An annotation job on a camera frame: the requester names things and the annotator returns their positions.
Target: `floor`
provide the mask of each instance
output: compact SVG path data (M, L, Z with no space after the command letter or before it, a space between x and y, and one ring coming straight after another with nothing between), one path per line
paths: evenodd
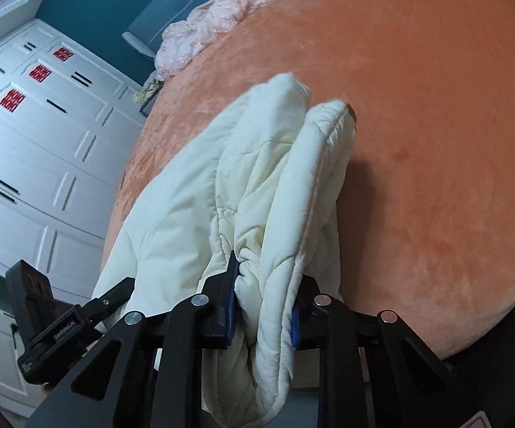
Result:
M10 412L9 410L3 409L0 407L0 412L6 417L6 419L11 423L11 426L14 428L24 428L26 425L27 418L20 417L17 414Z

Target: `teal wall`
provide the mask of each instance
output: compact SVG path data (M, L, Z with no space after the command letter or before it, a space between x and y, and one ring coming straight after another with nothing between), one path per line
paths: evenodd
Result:
M133 50L121 34L151 0L43 0L37 17L143 84L152 59Z

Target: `red label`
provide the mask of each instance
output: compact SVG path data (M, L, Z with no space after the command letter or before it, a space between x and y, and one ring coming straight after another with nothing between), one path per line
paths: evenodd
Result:
M47 79L47 77L51 74L51 71L47 69L45 66L37 65L33 71L30 72L30 77L37 80L38 82L43 82Z
M24 98L25 96L19 91L10 90L7 95L0 100L0 105L4 106L8 111L14 112Z
M71 53L67 48L62 47L53 53L53 55L61 61L67 61L71 56L73 56L73 53Z

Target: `black metal bracket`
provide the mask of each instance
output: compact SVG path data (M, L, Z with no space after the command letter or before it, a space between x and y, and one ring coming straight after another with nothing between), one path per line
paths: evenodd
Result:
M129 300L135 280L126 278L85 306L58 317L59 304L47 277L25 261L6 272L14 318L24 343L18 366L31 384L56 384L102 333L95 326Z
M236 325L239 263L170 312L127 313L57 383L26 428L197 428L203 348L226 348ZM156 352L163 349L159 371Z
M319 428L368 428L359 348L376 426L458 428L478 412L473 394L391 310L376 317L350 311L303 277L292 332L295 348L321 350Z
M201 294L157 316L129 312L86 351L101 336L93 326L130 296L129 279L53 320L47 278L25 263L15 266L7 277L28 344L19 359L22 373L56 384L26 428L199 428L202 350L232 342L238 274L232 252L227 271L208 278ZM372 413L378 428L458 428L478 412L473 395L398 314L350 311L321 294L312 277L299 287L292 340L298 350L320 349L319 428L369 428Z

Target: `cabinet handle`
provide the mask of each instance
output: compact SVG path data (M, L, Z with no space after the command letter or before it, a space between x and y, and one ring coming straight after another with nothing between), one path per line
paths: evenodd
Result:
M2 185L3 187L6 187L7 189L9 189L11 192L14 192L15 194L20 194L20 192L17 191L16 188L14 188L11 185L8 185L4 180L0 179L0 185Z
M51 104L54 108L57 108L57 109L59 109L61 112L63 112L63 113L66 113L66 114L67 114L67 111L66 111L64 108L62 108L61 106L58 106L58 105L57 105L56 103L54 103L53 101L51 101L51 100L46 100L46 101L47 101L49 104Z
M16 333L18 331L18 325L15 323L10 323L11 330L11 338L14 340L14 350L17 350L18 346L16 345Z
M76 71L76 75L81 77L85 82L87 82L88 84L92 84L93 82L91 82L87 77L85 77L83 74L80 74L79 72Z
M14 200L13 197L8 196L6 193L0 191L0 196L3 197L3 198L6 198L8 201L16 204L16 200Z
M74 78L77 82L79 82L80 84L82 85L85 85L85 87L89 88L89 85L86 84L83 80L81 80L80 78L77 78L76 76L74 75L71 75L71 78Z

